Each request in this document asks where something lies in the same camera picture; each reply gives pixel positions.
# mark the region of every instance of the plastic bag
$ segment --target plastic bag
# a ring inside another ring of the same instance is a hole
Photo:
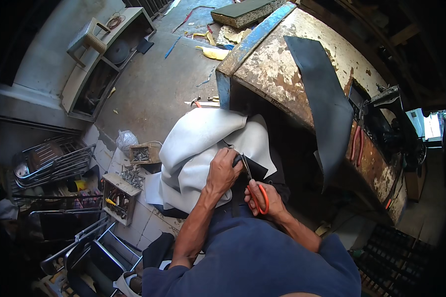
[[[126,156],[130,157],[131,150],[129,147],[138,145],[139,141],[131,131],[125,130],[121,132],[121,130],[119,130],[119,137],[116,139],[115,143]]]

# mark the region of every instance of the man's left hand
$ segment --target man's left hand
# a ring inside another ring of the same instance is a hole
[[[225,147],[219,149],[210,162],[205,188],[209,193],[215,194],[218,199],[233,186],[243,169],[242,161],[239,161],[235,167],[232,166],[237,155],[237,151]]]

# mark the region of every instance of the scissors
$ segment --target scissors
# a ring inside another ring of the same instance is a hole
[[[244,168],[246,169],[246,171],[248,171],[248,176],[250,177],[250,180],[252,180],[252,176],[251,176],[251,171],[250,171],[250,167],[248,166],[248,160],[246,159],[246,156],[242,153],[242,161],[243,161],[243,165]],[[246,187],[248,188],[248,190],[251,193],[251,197],[254,201],[254,204],[256,205],[256,209],[261,213],[261,214],[267,214],[269,211],[269,199],[268,199],[268,195],[266,194],[266,190],[264,189],[264,187],[260,184],[258,184],[259,189],[264,197],[264,203],[266,204],[266,209],[263,211],[261,209],[261,207],[258,204],[258,198],[256,198],[255,194],[251,191],[251,188],[249,185],[247,185]]]

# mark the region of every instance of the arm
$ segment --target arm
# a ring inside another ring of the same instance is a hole
[[[282,203],[280,195],[277,193],[276,189],[273,186],[259,181],[255,182],[254,180],[250,180],[249,185],[251,187],[251,191],[255,194],[262,209],[265,209],[266,205],[264,203],[264,198],[262,196],[261,190],[258,187],[258,184],[264,187],[264,189],[266,190],[266,194],[268,195],[269,212],[267,216],[269,216],[270,219],[274,221],[274,223],[281,226],[284,232],[292,239],[294,239],[298,244],[302,245],[312,252],[317,253],[321,246],[321,237],[304,226],[304,224],[296,220],[286,210],[286,207],[284,206],[284,203]],[[246,189],[244,194],[244,201],[249,203],[253,215],[258,215],[258,211],[255,208],[256,205],[254,204],[254,201],[251,200],[251,194],[249,190]]]
[[[238,152],[233,149],[220,149],[210,163],[210,171],[200,198],[188,215],[175,241],[172,263],[169,268],[183,265],[191,268],[205,242],[206,233],[216,204],[234,184],[243,164],[233,168],[233,160]]]

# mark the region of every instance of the person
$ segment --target person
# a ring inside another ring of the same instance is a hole
[[[243,169],[238,152],[223,148],[210,163],[206,186],[175,241],[168,270],[146,268],[142,296],[360,296],[357,266],[336,234],[321,239],[286,210],[272,185],[250,180],[239,217],[213,216],[216,203]],[[205,257],[194,265],[203,250]]]

